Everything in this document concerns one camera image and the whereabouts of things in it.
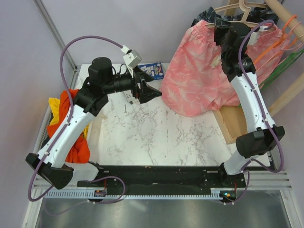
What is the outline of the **pink patterned shorts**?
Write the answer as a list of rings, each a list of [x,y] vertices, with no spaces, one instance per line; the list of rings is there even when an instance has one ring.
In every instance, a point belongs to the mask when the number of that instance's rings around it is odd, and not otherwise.
[[[239,98],[222,70],[220,47],[214,41],[214,30],[199,21],[190,27],[178,46],[164,76],[161,91],[164,103],[183,116],[197,116],[222,106],[238,106]],[[273,26],[246,54],[255,61],[269,46],[280,39],[281,29]],[[268,52],[255,66],[257,80],[262,83],[273,72],[283,54],[260,67],[280,48]]]

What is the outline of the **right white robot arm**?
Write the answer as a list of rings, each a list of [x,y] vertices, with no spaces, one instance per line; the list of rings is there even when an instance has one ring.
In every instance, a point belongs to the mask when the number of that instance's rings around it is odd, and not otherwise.
[[[257,157],[275,147],[279,150],[280,165],[276,170],[265,169],[278,173],[284,166],[280,140],[285,130],[275,124],[268,112],[259,89],[254,63],[246,54],[253,33],[267,31],[274,24],[272,20],[266,20],[250,28],[238,21],[214,21],[214,41],[221,48],[222,70],[237,93],[247,124],[247,133],[236,139],[236,151],[219,167],[217,179],[223,187],[230,186],[235,181],[234,175],[242,173],[252,161],[257,161]]]

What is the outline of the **beige plastic hanger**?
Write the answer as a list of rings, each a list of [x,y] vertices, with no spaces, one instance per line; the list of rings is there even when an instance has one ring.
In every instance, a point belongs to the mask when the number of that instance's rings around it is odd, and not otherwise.
[[[241,21],[230,21],[230,22],[233,22],[233,24],[237,24],[237,25],[246,25],[251,28],[254,28],[258,24],[258,23],[248,22],[247,18],[248,18],[248,15],[250,12],[243,12],[240,9],[232,9],[232,10],[230,9],[230,10],[220,11],[220,12],[216,12],[216,13],[221,16],[235,16],[235,15],[244,13]],[[214,23],[207,23],[206,27],[209,29],[212,29],[212,28],[214,29]]]

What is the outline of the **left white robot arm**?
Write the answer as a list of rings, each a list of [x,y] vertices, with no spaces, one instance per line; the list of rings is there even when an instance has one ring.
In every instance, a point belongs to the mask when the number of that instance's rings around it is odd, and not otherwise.
[[[131,91],[141,104],[157,98],[162,93],[147,83],[153,78],[138,65],[127,69],[121,76],[114,74],[110,59],[98,57],[88,68],[88,77],[73,99],[72,109],[38,153],[26,156],[27,164],[40,177],[60,190],[71,181],[88,181],[94,187],[104,182],[104,175],[92,162],[71,163],[66,157],[84,128],[89,125],[108,103],[108,95]]]

